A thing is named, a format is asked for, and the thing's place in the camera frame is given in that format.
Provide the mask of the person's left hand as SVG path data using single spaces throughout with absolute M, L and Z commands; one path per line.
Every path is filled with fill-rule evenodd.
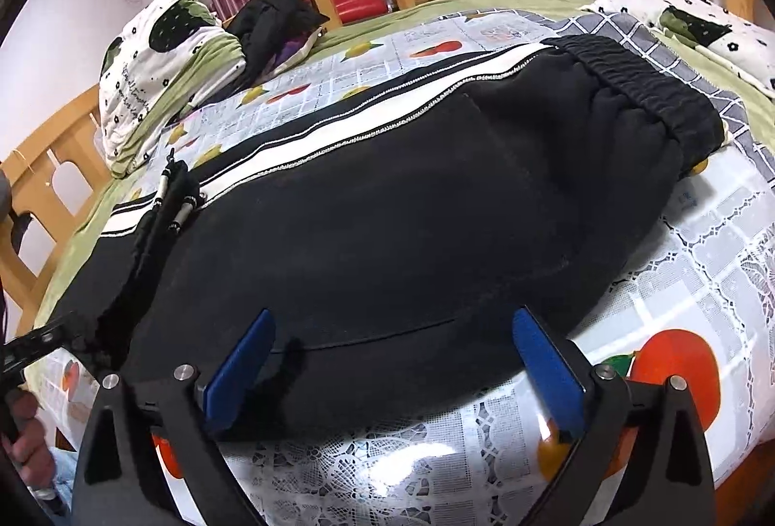
M 28 487 L 50 487 L 55 475 L 55 462 L 46 443 L 46 430 L 37 417 L 38 400 L 25 389 L 13 389 L 7 395 L 7 403 L 18 437 L 2 439 L 2 447 L 18 467 L 21 479 Z

